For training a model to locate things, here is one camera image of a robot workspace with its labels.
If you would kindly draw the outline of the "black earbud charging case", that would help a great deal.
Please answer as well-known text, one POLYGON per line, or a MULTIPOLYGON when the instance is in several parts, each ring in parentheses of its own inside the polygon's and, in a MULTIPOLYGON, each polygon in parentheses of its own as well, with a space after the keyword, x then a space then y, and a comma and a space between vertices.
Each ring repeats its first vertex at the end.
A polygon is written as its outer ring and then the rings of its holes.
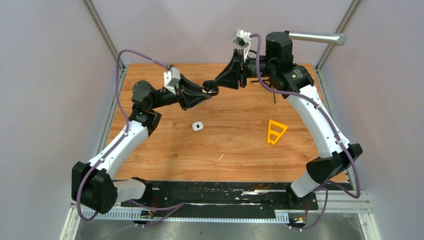
POLYGON ((206 80, 202 84, 202 92, 212 97, 217 96, 220 92, 218 86, 214 86, 214 80, 206 80))

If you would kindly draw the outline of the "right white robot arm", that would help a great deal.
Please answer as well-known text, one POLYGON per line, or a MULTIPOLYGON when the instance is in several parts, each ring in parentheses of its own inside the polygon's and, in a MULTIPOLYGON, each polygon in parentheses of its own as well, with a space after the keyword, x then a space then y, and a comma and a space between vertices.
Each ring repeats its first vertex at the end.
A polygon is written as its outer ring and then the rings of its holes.
POLYGON ((243 88, 247 79, 257 78, 267 90, 281 95, 296 110, 310 132, 319 156, 306 164, 306 171, 291 183, 286 204, 298 209, 306 196, 331 183, 362 154, 360 144, 351 143, 337 127, 324 107, 309 72, 294 63, 293 41, 307 41, 342 46, 342 33, 318 34, 296 31, 271 32, 265 39, 237 29, 232 41, 237 45, 231 61, 212 81, 204 82, 204 91, 217 94, 220 87, 243 88))

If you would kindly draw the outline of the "white earbud charging case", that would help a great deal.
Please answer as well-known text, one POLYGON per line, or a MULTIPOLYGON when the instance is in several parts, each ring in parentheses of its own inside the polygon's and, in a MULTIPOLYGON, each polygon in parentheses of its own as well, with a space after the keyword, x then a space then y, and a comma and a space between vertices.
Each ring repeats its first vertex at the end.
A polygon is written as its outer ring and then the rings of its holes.
POLYGON ((203 129, 204 129, 204 124, 203 124, 203 122, 201 122, 201 121, 194 122, 194 123, 192 124, 192 129, 193 129, 193 131, 195 131, 195 132, 198 132, 198 131, 203 130, 203 129))

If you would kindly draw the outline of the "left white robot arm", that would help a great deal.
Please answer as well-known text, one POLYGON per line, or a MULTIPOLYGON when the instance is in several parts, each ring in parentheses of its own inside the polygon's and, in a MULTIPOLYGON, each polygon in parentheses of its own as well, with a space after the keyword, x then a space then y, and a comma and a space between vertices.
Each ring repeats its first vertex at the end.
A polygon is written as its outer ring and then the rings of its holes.
POLYGON ((115 181, 118 169, 129 155, 157 128, 162 115, 155 111, 167 105, 179 104, 183 110, 218 94, 211 80, 202 85, 183 74, 175 85, 155 89, 140 80, 132 88, 132 112, 121 132, 88 162, 78 161, 71 170, 71 198, 79 207, 86 206, 99 214, 109 212, 116 203, 135 200, 149 206, 153 193, 148 182, 139 177, 115 181))

